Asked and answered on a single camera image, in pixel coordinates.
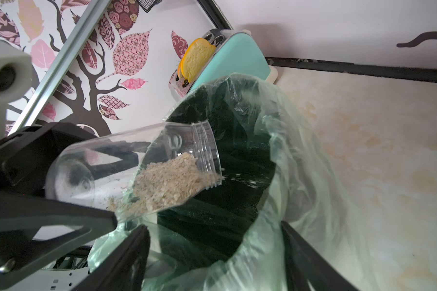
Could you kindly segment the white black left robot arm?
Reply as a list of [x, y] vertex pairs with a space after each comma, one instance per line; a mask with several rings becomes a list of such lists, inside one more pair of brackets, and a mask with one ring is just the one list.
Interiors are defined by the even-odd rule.
[[151, 243], [136, 228], [95, 270], [51, 269], [115, 230], [113, 212], [44, 196], [46, 175], [68, 146], [93, 139], [71, 123], [30, 126], [0, 140], [0, 291], [139, 291]]

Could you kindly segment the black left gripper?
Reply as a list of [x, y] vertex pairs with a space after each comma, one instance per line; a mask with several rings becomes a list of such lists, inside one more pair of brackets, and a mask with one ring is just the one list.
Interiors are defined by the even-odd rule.
[[151, 145], [88, 141], [95, 137], [75, 124], [51, 122], [0, 140], [0, 289], [116, 228], [112, 212], [34, 197], [43, 196], [47, 172], [65, 148], [68, 181], [94, 182], [138, 167]]

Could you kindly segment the clear jar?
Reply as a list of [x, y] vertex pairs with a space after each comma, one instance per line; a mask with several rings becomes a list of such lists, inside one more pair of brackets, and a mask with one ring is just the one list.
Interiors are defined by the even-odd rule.
[[108, 210], [118, 220], [128, 221], [181, 206], [223, 181], [217, 144], [207, 121], [163, 122], [89, 141], [147, 141], [151, 145], [140, 154], [138, 167], [94, 182], [68, 181], [65, 148], [47, 174], [46, 198]]

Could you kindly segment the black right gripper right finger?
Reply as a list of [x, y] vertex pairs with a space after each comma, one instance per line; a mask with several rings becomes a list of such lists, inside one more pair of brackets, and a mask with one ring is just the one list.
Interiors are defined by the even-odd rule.
[[286, 221], [281, 222], [286, 282], [290, 291], [355, 291]]

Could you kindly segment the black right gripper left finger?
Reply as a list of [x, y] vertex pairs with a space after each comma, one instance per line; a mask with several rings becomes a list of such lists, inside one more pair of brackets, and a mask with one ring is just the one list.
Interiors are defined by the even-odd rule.
[[151, 237], [141, 225], [103, 261], [75, 291], [140, 291], [142, 289]]

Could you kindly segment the black trash bin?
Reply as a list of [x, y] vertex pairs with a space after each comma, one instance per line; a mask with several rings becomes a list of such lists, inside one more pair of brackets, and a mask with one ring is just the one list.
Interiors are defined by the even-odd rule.
[[198, 87], [167, 121], [208, 121], [216, 139], [222, 184], [182, 206], [159, 212], [160, 248], [187, 269], [231, 258], [257, 219], [275, 172], [262, 116], [260, 83], [231, 75]]

